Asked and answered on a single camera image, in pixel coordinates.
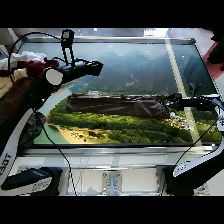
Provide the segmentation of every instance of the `river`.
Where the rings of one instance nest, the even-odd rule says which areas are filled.
[[[85,84],[75,84],[72,88],[65,88],[59,90],[57,93],[53,94],[49,99],[45,102],[43,107],[39,109],[39,111],[45,116],[50,112],[50,110],[57,105],[61,100],[65,99],[67,96],[71,95],[74,92],[80,91]],[[49,137],[56,144],[69,144],[68,141],[61,135],[57,128],[48,125],[45,123],[44,125]],[[45,133],[42,131],[41,134],[34,140],[35,144],[52,144],[46,137]]]

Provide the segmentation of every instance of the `person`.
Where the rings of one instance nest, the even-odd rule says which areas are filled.
[[[24,28],[12,28],[15,35],[20,38],[25,34]],[[13,36],[9,31],[9,28],[0,28],[0,45],[4,45],[8,53],[10,52],[12,45],[14,44]],[[15,46],[14,53],[17,53],[18,49]]]

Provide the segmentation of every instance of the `metal bracket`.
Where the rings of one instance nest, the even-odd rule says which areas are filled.
[[[102,192],[104,196],[119,196],[122,192],[121,172],[104,171],[102,177]]]

